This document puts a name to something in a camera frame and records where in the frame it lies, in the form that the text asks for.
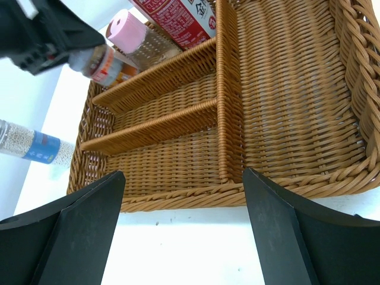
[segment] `bottle with blue label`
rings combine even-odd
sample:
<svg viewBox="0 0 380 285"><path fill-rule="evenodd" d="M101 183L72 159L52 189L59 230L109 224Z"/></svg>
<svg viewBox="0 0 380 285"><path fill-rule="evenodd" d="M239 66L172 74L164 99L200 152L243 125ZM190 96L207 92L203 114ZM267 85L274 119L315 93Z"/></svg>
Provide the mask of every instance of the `bottle with blue label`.
<svg viewBox="0 0 380 285"><path fill-rule="evenodd" d="M59 138L0 120L0 153L68 167L74 148Z"/></svg>

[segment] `bottle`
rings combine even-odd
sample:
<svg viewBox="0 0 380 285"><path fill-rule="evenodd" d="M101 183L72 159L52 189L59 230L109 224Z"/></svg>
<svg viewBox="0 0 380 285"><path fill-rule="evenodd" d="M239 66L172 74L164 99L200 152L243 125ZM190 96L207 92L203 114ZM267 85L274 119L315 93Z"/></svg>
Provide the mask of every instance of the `bottle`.
<svg viewBox="0 0 380 285"><path fill-rule="evenodd" d="M69 167L74 149L59 138L0 120L0 153Z"/></svg>
<svg viewBox="0 0 380 285"><path fill-rule="evenodd" d="M140 71L181 52L172 42L151 30L127 9L120 10L108 25L106 37L117 46Z"/></svg>
<svg viewBox="0 0 380 285"><path fill-rule="evenodd" d="M136 67L116 58L116 52L108 45L78 50L70 54L68 63L72 70L81 72L94 82L113 87L138 74Z"/></svg>
<svg viewBox="0 0 380 285"><path fill-rule="evenodd" d="M216 35L216 18L207 0L132 0L183 49Z"/></svg>

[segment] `pink cap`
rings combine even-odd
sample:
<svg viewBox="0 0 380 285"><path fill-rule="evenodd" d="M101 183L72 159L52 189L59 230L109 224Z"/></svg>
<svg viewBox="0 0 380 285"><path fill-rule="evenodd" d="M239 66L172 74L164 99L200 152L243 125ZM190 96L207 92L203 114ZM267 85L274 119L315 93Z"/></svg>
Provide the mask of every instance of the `pink cap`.
<svg viewBox="0 0 380 285"><path fill-rule="evenodd" d="M108 25L106 37L125 53L132 53L143 43L147 26L127 9L120 10Z"/></svg>

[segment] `brown basket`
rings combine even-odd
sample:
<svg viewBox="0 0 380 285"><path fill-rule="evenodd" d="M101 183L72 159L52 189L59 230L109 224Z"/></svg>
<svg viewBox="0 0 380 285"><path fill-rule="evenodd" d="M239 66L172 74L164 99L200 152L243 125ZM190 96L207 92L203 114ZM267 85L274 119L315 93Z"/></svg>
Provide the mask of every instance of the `brown basket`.
<svg viewBox="0 0 380 285"><path fill-rule="evenodd" d="M90 84L68 193L121 169L122 211L244 205L246 166L309 198L378 186L371 0L217 0L216 14L215 39Z"/></svg>

